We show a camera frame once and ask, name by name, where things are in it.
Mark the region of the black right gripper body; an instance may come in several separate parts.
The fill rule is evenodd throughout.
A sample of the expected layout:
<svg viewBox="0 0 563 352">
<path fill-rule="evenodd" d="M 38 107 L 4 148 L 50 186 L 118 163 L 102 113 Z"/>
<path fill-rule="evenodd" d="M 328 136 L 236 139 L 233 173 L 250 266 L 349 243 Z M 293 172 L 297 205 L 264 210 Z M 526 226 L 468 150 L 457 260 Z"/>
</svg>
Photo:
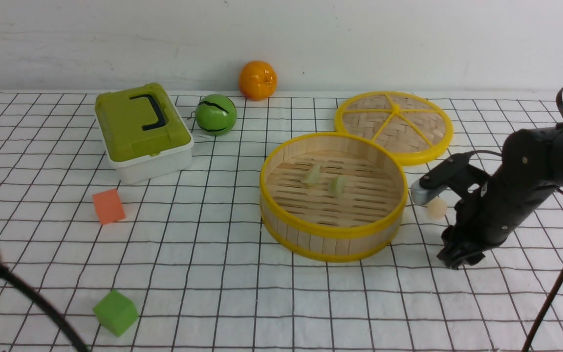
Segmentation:
<svg viewBox="0 0 563 352">
<path fill-rule="evenodd" d="M 529 216 L 530 201 L 530 187 L 485 184 L 456 212 L 455 225 L 444 231 L 438 259 L 449 269 L 478 264 Z"/>
</svg>

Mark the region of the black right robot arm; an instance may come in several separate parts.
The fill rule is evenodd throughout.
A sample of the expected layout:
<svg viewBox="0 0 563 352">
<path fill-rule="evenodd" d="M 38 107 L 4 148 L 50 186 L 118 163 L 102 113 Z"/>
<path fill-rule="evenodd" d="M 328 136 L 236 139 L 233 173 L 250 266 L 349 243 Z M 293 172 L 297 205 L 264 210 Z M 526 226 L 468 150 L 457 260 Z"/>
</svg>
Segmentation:
<svg viewBox="0 0 563 352">
<path fill-rule="evenodd" d="M 510 134 L 494 174 L 469 164 L 469 153 L 454 154 L 432 170 L 460 195 L 456 221 L 442 234 L 438 258 L 451 269 L 476 265 L 558 188 L 563 187 L 563 128 L 522 129 Z"/>
</svg>

